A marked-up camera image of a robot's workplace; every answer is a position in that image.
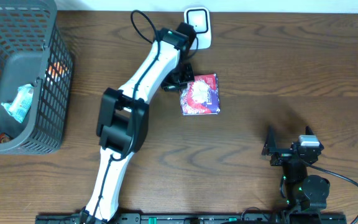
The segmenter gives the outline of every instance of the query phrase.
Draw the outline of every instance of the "red package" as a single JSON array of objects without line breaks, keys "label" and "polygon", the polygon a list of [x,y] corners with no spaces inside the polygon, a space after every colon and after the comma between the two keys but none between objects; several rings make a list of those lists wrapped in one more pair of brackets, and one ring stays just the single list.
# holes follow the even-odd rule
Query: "red package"
[{"label": "red package", "polygon": [[195,81],[181,91],[180,105],[183,115],[218,114],[221,109],[216,74],[195,76]]},{"label": "red package", "polygon": [[0,143],[9,142],[11,140],[11,137],[9,137],[7,134],[2,133],[0,134]]}]

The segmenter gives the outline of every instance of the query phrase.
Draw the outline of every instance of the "wood grain surface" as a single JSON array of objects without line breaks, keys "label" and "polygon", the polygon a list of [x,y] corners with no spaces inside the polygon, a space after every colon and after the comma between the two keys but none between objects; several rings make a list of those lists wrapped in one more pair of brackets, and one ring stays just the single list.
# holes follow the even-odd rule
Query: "wood grain surface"
[{"label": "wood grain surface", "polygon": [[[182,13],[148,13],[159,29]],[[149,37],[147,22],[137,17]],[[91,197],[99,169],[95,134],[101,95],[124,84],[150,45],[129,12],[59,12],[75,54],[62,148],[47,156],[0,156],[0,223],[34,223],[40,213],[71,213]],[[261,156],[267,126],[289,146],[308,124],[326,146],[317,166],[358,182],[358,15],[212,13],[213,43],[192,59],[216,73],[221,113],[182,116],[178,93],[156,94],[149,133],[131,160],[122,208],[160,212],[242,212],[283,206],[282,170]],[[331,182],[327,212],[358,214],[358,188]]]}]

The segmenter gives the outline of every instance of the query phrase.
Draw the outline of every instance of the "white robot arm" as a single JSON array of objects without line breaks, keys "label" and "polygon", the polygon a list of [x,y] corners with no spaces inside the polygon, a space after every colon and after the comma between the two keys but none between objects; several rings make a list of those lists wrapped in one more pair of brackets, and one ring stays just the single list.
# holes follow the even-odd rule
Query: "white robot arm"
[{"label": "white robot arm", "polygon": [[[106,223],[116,213],[125,170],[144,142],[149,103],[158,87],[179,89],[194,80],[192,73],[189,76],[181,64],[195,39],[193,27],[181,23],[177,30],[163,28],[158,34],[160,52],[149,71],[145,73],[158,54],[157,40],[135,75],[118,91],[108,88],[103,95],[96,131],[101,138],[101,162],[91,200],[81,212],[80,223]],[[133,99],[136,84],[138,88]],[[116,110],[126,110],[131,113],[131,118],[134,117],[125,118],[116,114]]]}]

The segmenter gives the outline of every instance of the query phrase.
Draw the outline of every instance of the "basket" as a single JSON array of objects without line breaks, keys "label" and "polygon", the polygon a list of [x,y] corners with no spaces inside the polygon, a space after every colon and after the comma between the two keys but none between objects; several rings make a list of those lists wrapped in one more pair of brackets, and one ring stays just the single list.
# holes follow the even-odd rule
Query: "basket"
[{"label": "basket", "polygon": [[[0,154],[47,154],[59,149],[68,108],[73,62],[55,24],[53,0],[0,0]],[[22,123],[1,106],[18,87],[34,86]]]}]

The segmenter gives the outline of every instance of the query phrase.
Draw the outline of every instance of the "cable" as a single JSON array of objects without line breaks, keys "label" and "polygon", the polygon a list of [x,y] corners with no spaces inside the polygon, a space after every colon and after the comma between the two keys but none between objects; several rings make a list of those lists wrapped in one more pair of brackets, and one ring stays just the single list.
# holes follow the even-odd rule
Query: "cable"
[{"label": "cable", "polygon": [[110,169],[110,165],[111,165],[111,162],[113,161],[113,157],[112,157],[112,154],[110,155],[110,159],[109,159],[109,163],[107,164],[107,168],[106,168],[106,171],[104,172],[104,176],[103,176],[103,181],[102,181],[102,187],[100,188],[100,193],[99,193],[99,197],[98,197],[98,202],[96,202],[96,205],[94,207],[94,210],[93,210],[93,214],[92,214],[92,218],[91,220],[89,221],[90,223],[93,223],[94,219],[96,218],[96,211],[98,210],[98,207],[99,207],[99,204],[100,204],[100,200],[102,199],[102,194],[103,194],[103,189],[104,189],[104,183],[106,181],[106,178],[107,178],[107,174],[109,172],[109,169]]},{"label": "cable", "polygon": [[196,50],[189,57],[187,57],[185,60],[191,59],[197,53],[197,50],[198,50],[198,37],[197,36],[196,36],[196,40],[197,40]]},{"label": "cable", "polygon": [[260,211],[260,213],[266,218],[266,220],[268,221],[269,220],[269,218],[267,218],[267,216],[261,211],[261,209],[259,209],[258,207],[249,207],[249,208],[247,208],[247,209],[245,209],[243,212],[242,212],[242,214],[241,214],[241,220],[244,220],[244,215],[247,213],[247,211],[248,210],[250,210],[250,209],[256,209],[256,210],[258,210],[258,211]]},{"label": "cable", "polygon": [[284,194],[284,180],[285,180],[285,176],[284,174],[281,176],[281,181],[280,181],[280,194],[282,198],[285,198],[285,194]]},{"label": "cable", "polygon": [[137,29],[135,23],[134,23],[134,14],[135,13],[139,13],[140,15],[142,15],[145,19],[147,19],[147,21],[149,22],[149,24],[152,26],[153,28],[153,31],[154,31],[154,35],[155,35],[155,39],[157,41],[157,54],[155,55],[155,58],[153,59],[153,61],[150,63],[150,65],[146,68],[146,70],[144,71],[144,73],[142,74],[142,76],[140,76],[139,80],[137,81],[137,83],[135,84],[134,86],[134,93],[132,95],[132,104],[133,104],[133,107],[132,107],[132,128],[133,128],[133,133],[132,133],[132,139],[131,139],[131,143],[129,144],[129,148],[128,148],[128,151],[121,155],[121,157],[119,159],[115,159],[112,155],[110,155],[110,159],[109,159],[109,163],[108,163],[108,166],[106,168],[106,171],[104,173],[104,177],[103,177],[103,181],[102,181],[102,186],[101,186],[101,190],[100,190],[100,194],[99,194],[99,197],[98,197],[98,202],[96,203],[96,206],[95,206],[95,209],[93,211],[93,215],[92,215],[92,219],[91,221],[94,221],[95,219],[95,215],[96,215],[96,211],[99,207],[99,204],[100,204],[100,200],[102,199],[102,194],[103,194],[103,188],[104,188],[104,182],[106,181],[106,177],[107,177],[107,174],[108,174],[108,171],[109,171],[109,168],[110,168],[110,165],[111,165],[111,162],[112,161],[116,161],[116,162],[119,162],[123,159],[125,159],[132,151],[132,148],[134,147],[134,141],[135,139],[137,139],[137,136],[136,136],[136,114],[137,114],[137,111],[136,111],[136,105],[135,105],[135,99],[136,99],[136,91],[140,85],[140,82],[142,81],[142,79],[146,76],[147,72],[149,72],[149,70],[151,69],[151,67],[154,65],[154,63],[158,60],[158,56],[160,55],[160,36],[158,35],[157,33],[157,30],[153,24],[153,22],[149,19],[149,17],[147,17],[142,11],[139,11],[139,10],[133,10],[131,12],[131,22],[132,22],[132,25],[134,26],[136,32],[143,38],[145,39],[147,42],[151,43],[152,42],[146,38],[145,36],[142,35],[142,33],[140,33],[140,31]]},{"label": "cable", "polygon": [[121,157],[119,159],[115,159],[113,158],[113,161],[121,161],[123,159],[125,159],[130,153],[131,151],[133,150],[133,147],[134,146],[134,142],[135,140],[137,139],[137,132],[135,131],[136,130],[136,115],[137,115],[137,111],[136,111],[136,105],[135,105],[135,101],[136,101],[136,91],[141,83],[141,81],[143,80],[143,78],[146,76],[147,72],[149,72],[149,70],[152,68],[152,66],[154,65],[154,63],[158,60],[158,56],[160,56],[160,51],[161,51],[161,46],[160,46],[160,36],[158,35],[158,32],[153,24],[153,22],[150,20],[149,17],[146,16],[146,14],[144,14],[142,11],[140,10],[133,10],[131,12],[131,22],[132,22],[132,25],[134,26],[136,32],[143,38],[145,39],[147,42],[151,43],[152,42],[146,38],[145,36],[142,35],[142,33],[140,33],[140,31],[137,29],[135,23],[134,23],[134,14],[135,13],[139,13],[140,15],[142,15],[148,22],[149,24],[151,25],[151,27],[153,28],[153,31],[154,31],[154,35],[155,35],[155,40],[157,41],[157,54],[155,55],[155,58],[153,59],[153,61],[150,63],[150,65],[146,68],[146,70],[144,71],[144,73],[140,76],[139,80],[137,81],[137,83],[135,84],[134,86],[134,93],[132,94],[132,128],[133,128],[133,132],[132,132],[132,139],[131,139],[131,143],[129,144],[129,149],[128,151],[124,154],[124,155],[121,155]]},{"label": "cable", "polygon": [[[316,170],[321,171],[321,172],[324,172],[324,173],[326,173],[326,174],[331,174],[331,175],[333,175],[333,176],[335,176],[335,177],[339,177],[339,178],[341,178],[342,180],[346,180],[346,181],[348,181],[348,182],[354,184],[356,187],[358,187],[358,183],[357,183],[356,181],[350,179],[350,178],[347,178],[347,177],[345,177],[345,176],[343,176],[343,175],[341,175],[341,174],[337,174],[337,173],[331,172],[331,171],[329,171],[329,170],[326,170],[326,169],[323,169],[323,168],[320,168],[320,167],[316,167],[316,166],[314,166],[314,165],[311,165],[311,164],[307,163],[306,161],[304,161],[301,157],[299,157],[299,160],[300,160],[304,165],[306,165],[306,166],[308,166],[308,167],[310,167],[310,168],[316,169]],[[351,224],[355,224],[355,223],[357,223],[357,221],[358,221],[358,215],[357,215],[357,216],[355,217],[355,219],[351,222]]]}]

